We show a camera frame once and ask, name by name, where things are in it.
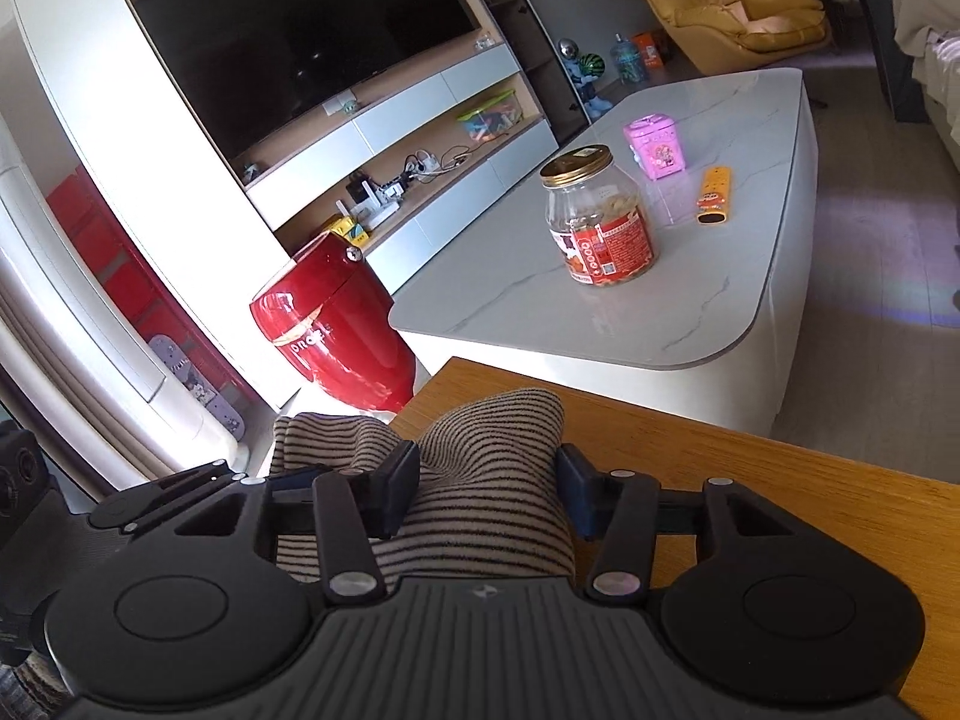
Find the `grey striped garment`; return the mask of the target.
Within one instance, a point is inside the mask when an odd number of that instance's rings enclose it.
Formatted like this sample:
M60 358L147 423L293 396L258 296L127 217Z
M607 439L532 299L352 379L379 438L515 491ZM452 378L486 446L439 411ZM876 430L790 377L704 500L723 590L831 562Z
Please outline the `grey striped garment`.
M387 590L407 575L573 580L553 468L563 429L562 400L543 388L472 401L433 422L415 441L420 484L404 525L386 541L370 539ZM367 416L280 416L270 476L319 465L374 472L401 440ZM316 537L280 536L277 564L298 582L319 580Z

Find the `red round appliance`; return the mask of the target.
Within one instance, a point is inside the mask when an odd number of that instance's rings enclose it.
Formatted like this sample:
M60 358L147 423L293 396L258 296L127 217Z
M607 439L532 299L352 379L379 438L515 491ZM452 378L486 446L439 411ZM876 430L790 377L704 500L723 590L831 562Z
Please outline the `red round appliance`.
M389 323L393 305L359 247L324 232L249 310L267 341L329 397L397 413L413 397L416 359Z

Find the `glass jar red label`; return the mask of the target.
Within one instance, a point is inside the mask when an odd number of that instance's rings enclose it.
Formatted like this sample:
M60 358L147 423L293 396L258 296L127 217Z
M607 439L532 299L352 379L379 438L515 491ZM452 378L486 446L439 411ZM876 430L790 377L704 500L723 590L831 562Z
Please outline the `glass jar red label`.
M565 257L569 276L589 286L613 286L656 261L640 186L607 145L586 145L540 167L547 191L545 221Z

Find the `orange snack packet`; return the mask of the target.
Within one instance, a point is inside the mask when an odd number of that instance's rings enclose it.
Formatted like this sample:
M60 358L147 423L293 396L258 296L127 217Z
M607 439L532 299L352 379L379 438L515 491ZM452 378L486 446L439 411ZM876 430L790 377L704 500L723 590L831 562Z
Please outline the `orange snack packet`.
M704 171L700 195L695 203L697 222L703 226L726 223L731 192L732 169L727 166L708 167Z

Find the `white tv cabinet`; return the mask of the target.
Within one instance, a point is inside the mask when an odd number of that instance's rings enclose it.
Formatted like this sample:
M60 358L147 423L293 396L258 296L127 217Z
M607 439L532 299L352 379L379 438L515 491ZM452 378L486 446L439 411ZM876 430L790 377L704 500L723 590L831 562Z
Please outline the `white tv cabinet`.
M249 305L364 172L466 143L460 115L514 89L524 117L415 187L376 232L402 286L556 146L483 0L11 0L86 171L189 316L270 405L302 378Z

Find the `pink small box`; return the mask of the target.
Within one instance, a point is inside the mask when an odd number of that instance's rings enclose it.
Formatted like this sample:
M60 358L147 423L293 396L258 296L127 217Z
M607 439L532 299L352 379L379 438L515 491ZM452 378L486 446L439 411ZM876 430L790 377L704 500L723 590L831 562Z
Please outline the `pink small box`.
M685 156L674 119L665 114L647 114L623 127L626 143L636 164L650 181L685 171Z

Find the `plastic box of toys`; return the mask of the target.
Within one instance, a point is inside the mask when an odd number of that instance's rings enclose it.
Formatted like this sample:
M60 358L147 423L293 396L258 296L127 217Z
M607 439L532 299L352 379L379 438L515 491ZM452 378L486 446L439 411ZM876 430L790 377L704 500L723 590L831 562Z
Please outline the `plastic box of toys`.
M460 114L457 122L464 127L472 142L487 143L501 137L523 119L523 106L517 101L516 91L508 88L475 109Z

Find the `blue robot toy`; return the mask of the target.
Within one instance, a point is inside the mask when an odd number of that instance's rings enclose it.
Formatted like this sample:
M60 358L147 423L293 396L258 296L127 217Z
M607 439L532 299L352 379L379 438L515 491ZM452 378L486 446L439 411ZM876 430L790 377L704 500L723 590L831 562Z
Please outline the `blue robot toy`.
M584 112L591 122L596 122L612 107L612 104L608 101L597 96L594 86L594 82L597 80L596 73L587 73L583 70L578 44L571 39L560 39L556 43L556 48L558 54L560 54L560 59L562 59L563 67L565 67L566 75L568 75L574 91L578 94Z

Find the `blue water bottle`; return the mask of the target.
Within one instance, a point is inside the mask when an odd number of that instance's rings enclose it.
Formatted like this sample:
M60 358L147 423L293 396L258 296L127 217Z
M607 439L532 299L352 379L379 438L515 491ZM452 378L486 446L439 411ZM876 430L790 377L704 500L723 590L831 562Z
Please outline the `blue water bottle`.
M615 43L610 49L613 66L625 85L644 85L649 82L643 56L635 43L628 41L621 32L615 34Z

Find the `orange bag on floor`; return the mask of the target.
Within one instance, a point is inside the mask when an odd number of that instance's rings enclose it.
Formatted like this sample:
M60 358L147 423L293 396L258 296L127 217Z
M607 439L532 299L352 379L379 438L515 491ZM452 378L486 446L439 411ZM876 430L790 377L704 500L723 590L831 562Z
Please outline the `orange bag on floor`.
M640 51L644 65L649 70L659 70L665 67L665 62L672 57L672 46L669 36L663 29L636 32L631 41Z

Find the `black television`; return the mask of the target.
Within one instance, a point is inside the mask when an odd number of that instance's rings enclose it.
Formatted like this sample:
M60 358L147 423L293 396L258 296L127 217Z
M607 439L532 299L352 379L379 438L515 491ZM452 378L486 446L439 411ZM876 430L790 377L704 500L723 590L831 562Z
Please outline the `black television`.
M229 161L477 26L464 0L137 0L135 10Z

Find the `grey sofa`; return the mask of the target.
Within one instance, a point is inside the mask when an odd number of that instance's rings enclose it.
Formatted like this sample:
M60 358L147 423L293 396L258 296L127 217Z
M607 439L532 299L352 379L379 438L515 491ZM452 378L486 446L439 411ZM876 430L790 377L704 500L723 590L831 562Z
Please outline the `grey sofa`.
M913 60L913 78L921 86L923 101L935 132L958 163L958 37L931 32L921 59Z

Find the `beige blanket on sofa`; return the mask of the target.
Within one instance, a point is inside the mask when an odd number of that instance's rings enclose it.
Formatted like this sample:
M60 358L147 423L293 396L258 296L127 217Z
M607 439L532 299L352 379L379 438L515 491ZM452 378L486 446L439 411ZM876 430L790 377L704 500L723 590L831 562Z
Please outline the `beige blanket on sofa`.
M895 42L903 54L921 59L934 39L957 37L960 0L892 0Z

